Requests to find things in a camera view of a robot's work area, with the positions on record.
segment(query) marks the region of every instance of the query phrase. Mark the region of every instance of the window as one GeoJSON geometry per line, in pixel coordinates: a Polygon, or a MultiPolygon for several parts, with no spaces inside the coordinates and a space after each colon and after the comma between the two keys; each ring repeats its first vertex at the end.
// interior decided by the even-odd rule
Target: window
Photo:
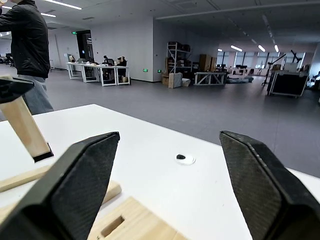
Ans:
{"type": "Polygon", "coordinates": [[[223,51],[219,51],[218,52],[218,56],[216,58],[216,64],[217,65],[221,65],[221,64],[225,64],[228,65],[228,60],[229,60],[229,52],[223,52],[223,51]]]}
{"type": "Polygon", "coordinates": [[[260,68],[264,69],[266,67],[267,56],[268,56],[267,52],[258,52],[258,58],[255,65],[256,69],[260,69],[260,68]]]}
{"type": "Polygon", "coordinates": [[[244,66],[248,66],[248,68],[252,67],[252,62],[254,60],[254,52],[246,52],[245,53],[245,57],[244,57],[244,61],[243,61],[243,65],[244,66]]]}
{"type": "Polygon", "coordinates": [[[229,52],[226,51],[224,53],[224,60],[223,60],[223,63],[222,64],[225,64],[227,67],[228,67],[228,63],[229,63],[229,52]]]}
{"type": "Polygon", "coordinates": [[[224,52],[223,51],[218,51],[218,56],[216,58],[216,64],[221,65],[224,59],[224,52]]]}
{"type": "Polygon", "coordinates": [[[234,61],[234,67],[237,65],[242,65],[244,61],[245,53],[237,51],[235,54],[235,61],[234,61]]]}
{"type": "MultiPolygon", "coordinates": [[[[270,52],[268,57],[268,63],[273,63],[275,60],[277,60],[280,57],[280,52],[270,52]]],[[[280,61],[277,61],[275,64],[281,64],[282,59],[280,61]]]]}
{"type": "MultiPolygon", "coordinates": [[[[286,54],[286,56],[284,57],[284,59],[286,60],[285,62],[286,63],[292,63],[292,61],[294,60],[293,53],[292,52],[286,52],[285,54],[286,54]]],[[[300,61],[299,64],[298,64],[298,68],[301,68],[302,63],[303,63],[303,58],[305,57],[305,53],[304,52],[297,53],[296,57],[302,59],[302,61],[300,61]]]]}

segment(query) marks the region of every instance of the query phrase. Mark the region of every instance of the doorway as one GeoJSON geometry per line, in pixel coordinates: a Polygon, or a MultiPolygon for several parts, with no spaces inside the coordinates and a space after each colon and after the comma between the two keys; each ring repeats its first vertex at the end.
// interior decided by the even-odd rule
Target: doorway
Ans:
{"type": "Polygon", "coordinates": [[[94,49],[92,47],[91,31],[77,31],[76,38],[79,48],[79,56],[85,59],[86,62],[94,63],[94,49]]]}

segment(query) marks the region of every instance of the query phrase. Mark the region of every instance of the gray pants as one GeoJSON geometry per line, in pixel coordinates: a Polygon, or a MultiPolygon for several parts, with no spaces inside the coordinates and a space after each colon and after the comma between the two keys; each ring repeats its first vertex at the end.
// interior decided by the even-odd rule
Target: gray pants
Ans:
{"type": "Polygon", "coordinates": [[[34,88],[23,96],[32,115],[54,111],[47,95],[45,78],[27,75],[18,75],[18,78],[34,82],[34,88]]]}

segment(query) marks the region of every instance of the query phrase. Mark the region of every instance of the wooden stick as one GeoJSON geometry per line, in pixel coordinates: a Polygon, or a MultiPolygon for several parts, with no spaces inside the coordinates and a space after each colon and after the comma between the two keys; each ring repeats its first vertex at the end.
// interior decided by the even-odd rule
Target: wooden stick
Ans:
{"type": "Polygon", "coordinates": [[[0,193],[40,179],[50,168],[51,165],[43,166],[38,169],[27,171],[17,176],[2,180],[0,181],[0,193]]]}
{"type": "MultiPolygon", "coordinates": [[[[10,75],[1,78],[13,80],[10,75]]],[[[22,96],[12,102],[0,104],[0,110],[33,158],[50,153],[50,148],[22,96]]]]}
{"type": "MultiPolygon", "coordinates": [[[[122,192],[121,186],[117,182],[111,180],[109,182],[109,186],[106,191],[105,197],[102,201],[102,205],[114,199],[121,192],[122,192]]],[[[0,208],[0,224],[6,219],[6,217],[9,215],[9,213],[11,213],[11,211],[16,207],[17,204],[18,202],[5,206],[3,208],[0,208]]]]}

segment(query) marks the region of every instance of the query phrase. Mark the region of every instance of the black base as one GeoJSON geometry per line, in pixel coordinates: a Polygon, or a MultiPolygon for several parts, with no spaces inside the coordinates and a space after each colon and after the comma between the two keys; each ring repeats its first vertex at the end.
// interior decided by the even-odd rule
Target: black base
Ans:
{"type": "Polygon", "coordinates": [[[52,152],[49,143],[48,143],[48,146],[49,146],[49,148],[50,148],[50,152],[44,153],[44,154],[39,155],[39,156],[35,156],[35,157],[33,158],[33,160],[34,160],[35,163],[40,162],[40,161],[42,161],[42,160],[44,160],[44,159],[51,158],[51,157],[54,156],[54,153],[52,152]]]}

